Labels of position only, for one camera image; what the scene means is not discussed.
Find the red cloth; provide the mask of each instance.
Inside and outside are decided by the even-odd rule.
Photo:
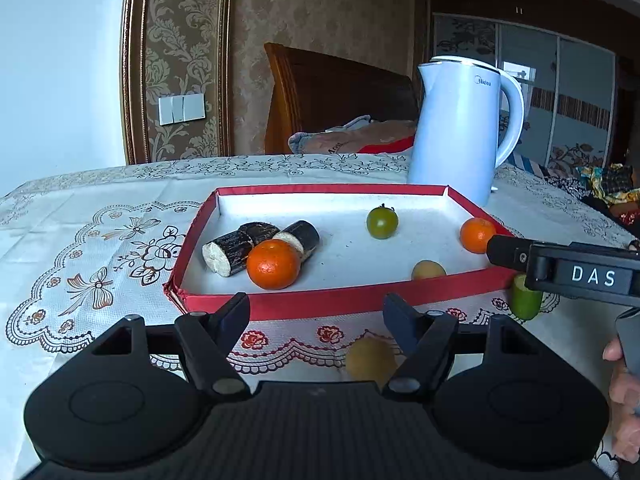
[[[633,225],[640,218],[640,210],[638,211],[629,211],[627,213],[622,213],[620,215],[620,221],[624,225]]]
[[[388,144],[369,144],[364,146],[358,153],[400,153],[408,150],[414,145],[414,137],[406,137],[404,139],[395,140]]]

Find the lace tablecloth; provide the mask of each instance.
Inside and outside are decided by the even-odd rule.
[[[404,183],[407,162],[402,155],[159,162],[29,182],[0,200],[0,316],[6,335],[0,340],[0,479],[16,478],[37,463],[22,409],[40,382],[125,314],[140,313],[147,324],[172,322],[179,315],[161,286],[191,219],[214,189]],[[518,235],[615,247],[632,239],[609,219],[513,166],[499,168],[494,184],[498,191],[485,210]],[[475,323],[508,312],[501,294],[484,296],[423,309],[447,310]],[[527,329],[606,392],[610,368],[601,359],[602,349],[623,308],[545,295],[543,311],[526,323]],[[250,384],[343,380],[347,348],[363,336],[390,340],[380,313],[252,322],[229,359]],[[152,360],[178,369],[171,358]],[[614,475],[617,464],[607,449],[606,439],[597,461]]]

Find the orange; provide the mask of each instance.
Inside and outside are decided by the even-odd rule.
[[[495,235],[495,226],[484,218],[470,218],[460,228],[460,243],[471,253],[484,254],[486,245]]]
[[[266,240],[249,253],[246,272],[260,288],[279,290],[296,281],[300,254],[284,240]]]

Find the screw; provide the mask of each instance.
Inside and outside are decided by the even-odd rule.
[[[213,383],[213,391],[220,395],[234,395],[242,392],[245,386],[244,381],[227,377]]]
[[[420,383],[413,377],[396,377],[389,381],[389,389],[396,394],[414,394]]]

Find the white electric kettle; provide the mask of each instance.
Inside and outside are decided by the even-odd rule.
[[[436,56],[418,66],[424,100],[415,133],[409,184],[451,186],[476,205],[489,200],[494,170],[516,147],[524,120],[517,81],[487,63]],[[498,146],[500,89],[509,126]]]

